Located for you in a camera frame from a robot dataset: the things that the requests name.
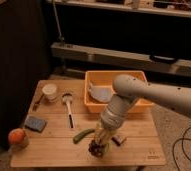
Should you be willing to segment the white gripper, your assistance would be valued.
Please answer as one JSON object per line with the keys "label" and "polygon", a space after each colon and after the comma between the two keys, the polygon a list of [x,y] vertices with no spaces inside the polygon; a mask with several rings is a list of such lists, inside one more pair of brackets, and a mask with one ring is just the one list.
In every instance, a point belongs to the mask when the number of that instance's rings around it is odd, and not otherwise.
{"label": "white gripper", "polygon": [[94,134],[95,143],[101,144],[102,142],[102,146],[109,145],[109,141],[115,133],[115,130],[107,130],[103,127],[101,122],[98,122]]}

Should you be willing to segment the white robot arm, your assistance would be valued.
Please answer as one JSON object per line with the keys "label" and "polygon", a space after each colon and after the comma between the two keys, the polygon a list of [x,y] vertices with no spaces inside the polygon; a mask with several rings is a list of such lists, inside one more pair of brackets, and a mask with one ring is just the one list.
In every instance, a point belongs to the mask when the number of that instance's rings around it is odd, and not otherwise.
{"label": "white robot arm", "polygon": [[118,75],[112,87],[115,93],[102,110],[101,128],[95,132],[94,140],[99,146],[108,143],[140,98],[191,118],[191,88],[151,84],[127,74]]}

